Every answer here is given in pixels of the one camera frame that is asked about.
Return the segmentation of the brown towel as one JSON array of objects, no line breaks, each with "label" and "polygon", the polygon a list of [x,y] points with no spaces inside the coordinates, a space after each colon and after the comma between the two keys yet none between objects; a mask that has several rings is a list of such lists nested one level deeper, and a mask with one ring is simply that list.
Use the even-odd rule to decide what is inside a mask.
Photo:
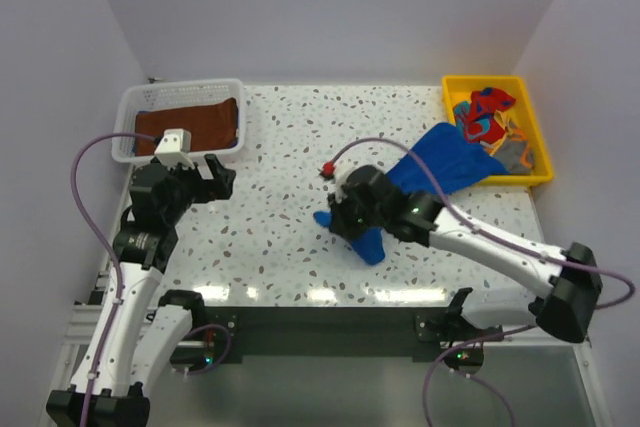
[{"label": "brown towel", "polygon": [[184,129],[191,134],[191,152],[223,150],[239,141],[239,109],[235,98],[136,115],[135,132],[160,137],[165,130]]}]

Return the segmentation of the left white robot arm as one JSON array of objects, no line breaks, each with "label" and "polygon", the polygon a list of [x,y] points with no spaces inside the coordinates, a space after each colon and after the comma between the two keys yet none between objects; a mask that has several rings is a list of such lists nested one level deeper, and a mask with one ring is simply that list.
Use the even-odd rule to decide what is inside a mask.
[{"label": "left white robot arm", "polygon": [[166,167],[154,159],[135,170],[130,205],[113,240],[113,267],[84,358],[68,387],[54,390],[46,412],[58,426],[144,426],[154,383],[178,344],[201,337],[208,316],[200,293],[169,290],[149,308],[178,243],[176,226],[194,204],[228,200],[235,172],[204,158],[196,166]]}]

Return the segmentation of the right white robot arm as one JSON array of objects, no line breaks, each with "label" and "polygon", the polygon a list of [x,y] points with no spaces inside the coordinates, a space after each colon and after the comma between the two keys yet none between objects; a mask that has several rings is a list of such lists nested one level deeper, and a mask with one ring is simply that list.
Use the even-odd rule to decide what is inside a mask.
[{"label": "right white robot arm", "polygon": [[459,289],[437,329],[457,339],[499,326],[534,325],[569,343],[585,340],[602,291],[586,246],[567,249],[519,238],[446,206],[424,190],[405,193],[374,166],[338,169],[330,177],[329,229],[352,242],[370,229],[397,240],[456,254],[502,274],[513,286]]}]

